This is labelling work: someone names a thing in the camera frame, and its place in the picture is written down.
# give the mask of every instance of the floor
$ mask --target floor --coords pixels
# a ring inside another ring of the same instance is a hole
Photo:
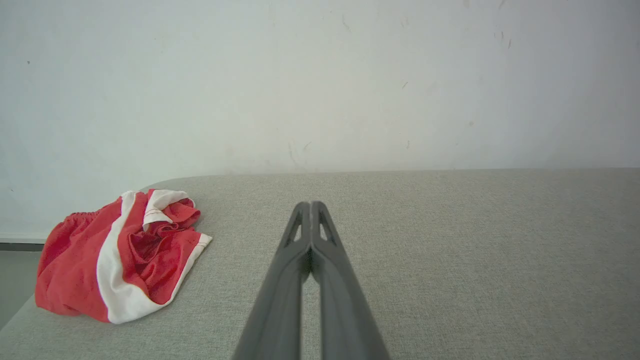
[[[0,329],[32,296],[40,252],[0,251]]]

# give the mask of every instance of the wall stain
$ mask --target wall stain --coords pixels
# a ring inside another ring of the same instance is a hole
[[[434,81],[431,83],[431,85],[429,85],[429,87],[427,87],[427,90],[425,90],[424,92],[427,94],[427,96],[433,95],[436,91],[438,91],[438,82]]]
[[[269,13],[269,20],[271,20],[271,26],[272,26],[273,28],[275,28],[275,27],[276,27],[276,19],[275,19],[275,17],[273,16],[273,10],[271,9],[271,4],[269,4],[269,10],[268,10],[268,13]]]
[[[347,29],[348,32],[351,32],[351,28],[349,27],[349,25],[347,25],[347,22],[344,20],[344,14],[342,14],[342,25],[344,26],[345,29]]]
[[[303,172],[308,172],[307,169],[301,166],[297,161],[296,157],[298,156],[298,151],[296,150],[296,156],[293,156],[293,149],[291,148],[291,143],[287,142],[287,146],[289,148],[289,157],[291,158],[291,162],[296,170],[302,170]]]

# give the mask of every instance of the white wall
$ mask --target white wall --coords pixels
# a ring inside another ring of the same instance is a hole
[[[5,235],[173,177],[637,167],[639,119],[637,0],[0,3]]]

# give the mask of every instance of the white stripe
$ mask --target white stripe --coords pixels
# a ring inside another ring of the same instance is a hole
[[[98,290],[107,307],[107,318],[112,323],[129,322],[170,304],[193,263],[211,241],[210,236],[200,235],[200,241],[189,255],[187,263],[184,265],[184,269],[173,289],[171,298],[163,305],[156,304],[145,295],[142,289],[122,279],[122,259],[118,251],[118,236],[122,232],[122,227],[129,217],[135,200],[136,192],[122,194],[120,217],[111,224],[111,230],[98,254],[96,267]]]
[[[142,229],[147,231],[149,224],[156,221],[166,221],[173,224],[170,217],[166,216],[164,210],[170,204],[187,199],[189,195],[186,192],[175,192],[173,190],[154,190],[147,202],[145,209],[145,218],[142,221]]]

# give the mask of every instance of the gray fabric surface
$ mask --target gray fabric surface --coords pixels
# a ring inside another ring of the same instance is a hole
[[[228,359],[293,206],[323,200],[394,359],[640,358],[640,170],[192,177],[214,237],[175,302],[124,325],[33,299],[9,359]],[[304,349],[319,358],[319,288]]]

